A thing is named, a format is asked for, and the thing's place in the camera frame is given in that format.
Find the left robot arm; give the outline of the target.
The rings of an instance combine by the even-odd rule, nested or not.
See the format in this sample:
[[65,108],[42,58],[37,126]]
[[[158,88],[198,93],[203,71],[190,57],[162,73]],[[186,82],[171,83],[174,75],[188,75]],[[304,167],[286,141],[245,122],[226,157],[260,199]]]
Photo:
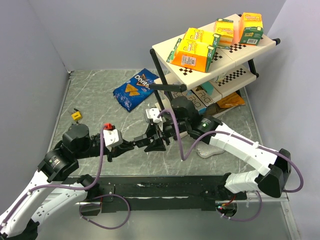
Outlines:
[[[14,203],[0,216],[0,238],[2,240],[34,240],[39,227],[77,202],[100,199],[99,178],[103,158],[108,162],[131,151],[134,141],[124,140],[114,125],[104,124],[100,133],[90,135],[89,127],[76,123],[62,135],[53,150],[43,160]],[[63,182],[79,168],[79,160],[99,157],[95,177],[86,174],[74,184]]]

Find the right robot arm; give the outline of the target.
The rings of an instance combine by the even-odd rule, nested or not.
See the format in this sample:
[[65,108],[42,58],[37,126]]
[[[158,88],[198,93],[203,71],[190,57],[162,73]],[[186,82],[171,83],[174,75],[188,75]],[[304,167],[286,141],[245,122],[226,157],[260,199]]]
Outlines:
[[203,142],[236,156],[253,168],[248,172],[225,175],[218,187],[223,199],[247,191],[261,191],[272,198],[280,198],[284,192],[291,174],[291,154],[288,150],[264,147],[240,135],[219,119],[199,114],[194,104],[184,96],[175,98],[170,109],[146,109],[145,118],[156,134],[145,149],[147,152],[164,151],[164,141],[176,137],[180,142],[180,134],[187,133],[195,140],[193,147]]

